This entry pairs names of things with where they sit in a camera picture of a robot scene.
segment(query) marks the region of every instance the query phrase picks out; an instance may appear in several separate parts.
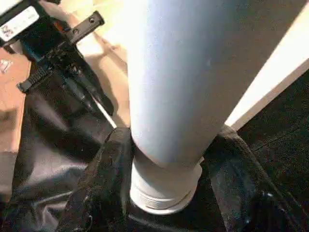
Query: black metal bracket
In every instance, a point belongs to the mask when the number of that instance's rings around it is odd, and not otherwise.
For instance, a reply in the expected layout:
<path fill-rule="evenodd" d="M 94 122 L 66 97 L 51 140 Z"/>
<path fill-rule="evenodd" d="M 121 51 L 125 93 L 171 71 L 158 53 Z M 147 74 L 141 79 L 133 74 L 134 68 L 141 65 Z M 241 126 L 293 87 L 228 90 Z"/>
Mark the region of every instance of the black metal bracket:
<path fill-rule="evenodd" d="M 70 44 L 75 45 L 86 35 L 93 32 L 97 27 L 104 24 L 104 19 L 98 11 L 95 11 L 90 17 L 85 19 L 79 25 L 67 32 Z"/>
<path fill-rule="evenodd" d="M 74 27 L 73 29 L 69 30 L 65 33 L 65 40 L 57 48 L 53 48 L 50 53 L 46 55 L 49 62 L 51 62 L 50 68 L 43 68 L 40 67 L 34 74 L 32 74 L 26 81 L 22 83 L 18 83 L 18 89 L 23 92 L 27 93 L 31 90 L 32 87 L 37 86 L 41 81 L 45 78 L 49 77 L 52 74 L 52 68 L 60 68 L 60 69 L 67 69 L 69 66 L 65 67 L 57 67 L 59 62 L 61 63 L 62 59 L 65 58 L 66 54 L 64 51 L 67 49 L 68 46 L 75 46 L 77 42 L 83 39 L 86 35 L 92 33 L 97 27 L 104 24 L 104 20 L 98 11 L 95 11 L 90 17 L 85 19 L 79 25 Z"/>

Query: cardboard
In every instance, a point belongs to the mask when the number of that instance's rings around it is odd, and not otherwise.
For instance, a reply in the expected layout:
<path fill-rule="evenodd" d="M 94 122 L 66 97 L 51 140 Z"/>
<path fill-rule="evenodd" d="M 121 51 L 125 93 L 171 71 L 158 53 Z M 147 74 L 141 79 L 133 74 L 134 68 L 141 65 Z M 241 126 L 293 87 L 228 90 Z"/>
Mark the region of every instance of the cardboard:
<path fill-rule="evenodd" d="M 7 53 L 0 48 L 0 60 L 11 61 L 6 73 L 0 72 L 0 153 L 17 152 L 24 113 L 25 94 L 16 84 L 26 80 L 31 63 L 23 55 Z"/>

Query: white pvc pipe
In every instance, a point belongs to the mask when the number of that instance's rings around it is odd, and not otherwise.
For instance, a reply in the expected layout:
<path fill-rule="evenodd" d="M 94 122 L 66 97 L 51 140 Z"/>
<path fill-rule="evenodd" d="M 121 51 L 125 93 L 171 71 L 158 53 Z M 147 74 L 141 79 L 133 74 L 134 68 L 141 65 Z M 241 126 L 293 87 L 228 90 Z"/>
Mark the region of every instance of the white pvc pipe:
<path fill-rule="evenodd" d="M 168 169 L 175 178 L 196 168 L 305 2 L 128 1 L 132 138 L 151 166 Z M 153 182 L 155 168 L 147 177 L 137 160 L 142 159 L 135 159 L 132 178 Z M 133 179 L 132 186 L 143 192 L 140 181 Z M 160 190 L 154 197 L 165 195 Z M 132 199 L 140 207 L 147 204 Z"/>

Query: label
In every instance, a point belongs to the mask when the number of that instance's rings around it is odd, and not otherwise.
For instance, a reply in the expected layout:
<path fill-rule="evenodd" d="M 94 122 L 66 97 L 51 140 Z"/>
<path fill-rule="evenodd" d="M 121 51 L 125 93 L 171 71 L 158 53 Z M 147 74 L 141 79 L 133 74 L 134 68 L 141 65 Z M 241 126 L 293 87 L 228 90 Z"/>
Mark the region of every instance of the label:
<path fill-rule="evenodd" d="M 8 42 L 14 36 L 36 22 L 39 17 L 39 14 L 33 6 L 28 7 L 0 27 L 0 38 Z"/>

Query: black fabric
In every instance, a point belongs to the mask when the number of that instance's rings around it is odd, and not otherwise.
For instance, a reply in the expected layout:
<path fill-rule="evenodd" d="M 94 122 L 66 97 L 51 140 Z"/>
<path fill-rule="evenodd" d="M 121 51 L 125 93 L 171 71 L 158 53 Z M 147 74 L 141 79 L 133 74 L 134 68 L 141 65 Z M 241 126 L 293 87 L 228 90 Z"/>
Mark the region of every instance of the black fabric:
<path fill-rule="evenodd" d="M 228 231 L 308 231 L 309 217 L 279 191 L 247 144 L 224 126 L 205 159 Z"/>
<path fill-rule="evenodd" d="M 132 161 L 131 131 L 117 128 L 81 176 L 56 231 L 126 231 Z"/>
<path fill-rule="evenodd" d="M 278 188 L 309 213 L 309 71 L 238 133 Z"/>
<path fill-rule="evenodd" d="M 26 96 L 5 231 L 55 231 L 77 180 L 112 131 L 53 76 Z"/>

